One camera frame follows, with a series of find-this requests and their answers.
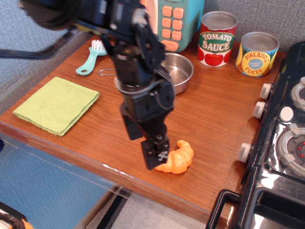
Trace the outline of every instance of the metal bowl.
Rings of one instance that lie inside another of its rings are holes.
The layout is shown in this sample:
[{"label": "metal bowl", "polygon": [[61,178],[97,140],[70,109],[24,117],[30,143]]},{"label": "metal bowl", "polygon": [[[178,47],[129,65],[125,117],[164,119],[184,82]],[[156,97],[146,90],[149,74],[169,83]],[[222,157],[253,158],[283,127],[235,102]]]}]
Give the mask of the metal bowl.
[{"label": "metal bowl", "polygon": [[189,80],[194,73],[192,62],[186,57],[176,53],[166,53],[167,60],[162,61],[161,65],[169,72],[176,94],[187,89]]}]

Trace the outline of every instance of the black toy stove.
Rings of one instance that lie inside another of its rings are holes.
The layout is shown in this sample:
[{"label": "black toy stove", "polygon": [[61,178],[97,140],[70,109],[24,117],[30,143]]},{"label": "black toy stove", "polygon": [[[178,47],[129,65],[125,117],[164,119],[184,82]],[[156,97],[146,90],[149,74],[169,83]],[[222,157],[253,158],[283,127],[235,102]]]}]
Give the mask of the black toy stove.
[{"label": "black toy stove", "polygon": [[305,42],[287,52],[274,84],[264,84],[252,145],[243,144],[242,193],[222,190],[206,228],[215,228],[225,202],[236,204],[233,229],[305,229]]}]

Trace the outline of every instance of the teal brush handle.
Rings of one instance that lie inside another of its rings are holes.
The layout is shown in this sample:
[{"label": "teal brush handle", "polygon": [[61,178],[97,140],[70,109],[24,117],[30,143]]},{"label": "teal brush handle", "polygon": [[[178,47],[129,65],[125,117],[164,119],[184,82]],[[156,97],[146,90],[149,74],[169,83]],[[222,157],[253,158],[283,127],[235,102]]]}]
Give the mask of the teal brush handle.
[{"label": "teal brush handle", "polygon": [[90,74],[95,65],[95,61],[97,56],[104,56],[107,54],[105,50],[94,50],[92,47],[89,48],[90,50],[90,55],[87,59],[87,61],[78,69],[76,69],[76,73],[79,75],[88,75]]}]

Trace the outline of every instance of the pineapple slices can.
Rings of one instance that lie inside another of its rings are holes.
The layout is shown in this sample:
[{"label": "pineapple slices can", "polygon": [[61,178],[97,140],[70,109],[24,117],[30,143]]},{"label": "pineapple slices can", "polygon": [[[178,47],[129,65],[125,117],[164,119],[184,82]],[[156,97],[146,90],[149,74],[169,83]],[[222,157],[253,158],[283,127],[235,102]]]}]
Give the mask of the pineapple slices can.
[{"label": "pineapple slices can", "polygon": [[259,77],[267,75],[273,65],[279,40],[265,32],[246,33],[240,43],[236,68],[242,74]]}]

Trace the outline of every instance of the toy can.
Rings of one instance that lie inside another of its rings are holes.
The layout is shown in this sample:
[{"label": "toy can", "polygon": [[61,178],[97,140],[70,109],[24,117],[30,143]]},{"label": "toy can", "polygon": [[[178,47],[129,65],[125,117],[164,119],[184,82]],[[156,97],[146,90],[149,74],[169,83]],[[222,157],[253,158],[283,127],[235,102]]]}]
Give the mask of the toy can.
[{"label": "toy can", "polygon": [[237,19],[225,11],[212,11],[201,18],[198,60],[207,66],[220,67],[231,57]]},{"label": "toy can", "polygon": [[242,36],[236,68],[242,74],[259,77],[267,75],[273,65],[279,40],[265,32],[250,32]]}]

